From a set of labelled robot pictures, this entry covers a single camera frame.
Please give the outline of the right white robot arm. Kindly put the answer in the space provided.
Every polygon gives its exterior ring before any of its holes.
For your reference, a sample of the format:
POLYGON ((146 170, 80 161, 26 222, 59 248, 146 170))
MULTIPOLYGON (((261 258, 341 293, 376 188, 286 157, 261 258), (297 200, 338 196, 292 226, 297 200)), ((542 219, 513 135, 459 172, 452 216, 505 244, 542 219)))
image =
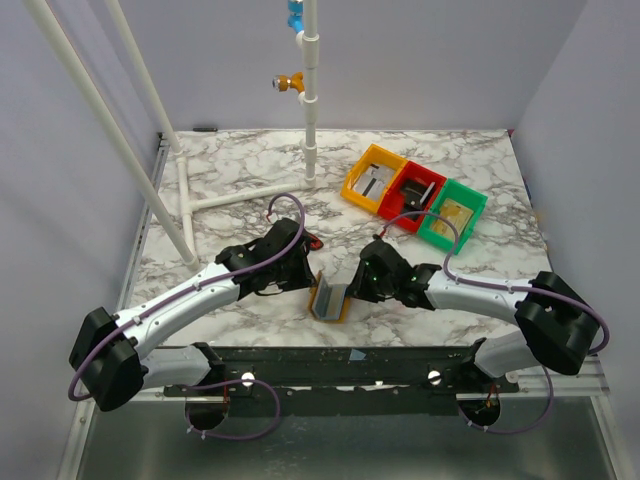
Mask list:
POLYGON ((516 332, 474 344, 469 362, 490 378, 536 365, 575 375, 600 328, 586 302, 553 272, 541 271, 532 280, 463 278, 436 264, 412 266, 381 239, 361 251, 347 295, 371 303, 394 299, 409 308, 465 311, 516 326, 516 332))

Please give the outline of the mustard yellow card holder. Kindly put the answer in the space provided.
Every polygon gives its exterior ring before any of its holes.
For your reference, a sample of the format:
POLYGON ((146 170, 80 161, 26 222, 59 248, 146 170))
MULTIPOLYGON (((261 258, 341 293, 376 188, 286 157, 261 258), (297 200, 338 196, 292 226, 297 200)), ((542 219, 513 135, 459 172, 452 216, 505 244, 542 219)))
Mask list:
POLYGON ((343 323, 350 304, 348 287, 346 283, 329 283, 320 271, 310 289, 308 310, 312 317, 324 323, 343 323))

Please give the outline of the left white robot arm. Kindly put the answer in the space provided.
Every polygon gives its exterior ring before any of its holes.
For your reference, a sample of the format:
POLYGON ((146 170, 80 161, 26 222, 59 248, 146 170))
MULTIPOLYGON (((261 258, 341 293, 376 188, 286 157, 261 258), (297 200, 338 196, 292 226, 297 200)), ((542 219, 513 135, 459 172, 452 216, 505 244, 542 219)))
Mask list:
POLYGON ((214 369, 203 346, 163 347, 199 318, 269 286, 282 291, 315 282, 308 254, 314 238, 294 220, 276 221, 267 234, 224 248, 191 279, 141 305, 110 314, 88 313, 71 349, 73 381, 103 412, 113 411, 144 389, 198 385, 214 369))

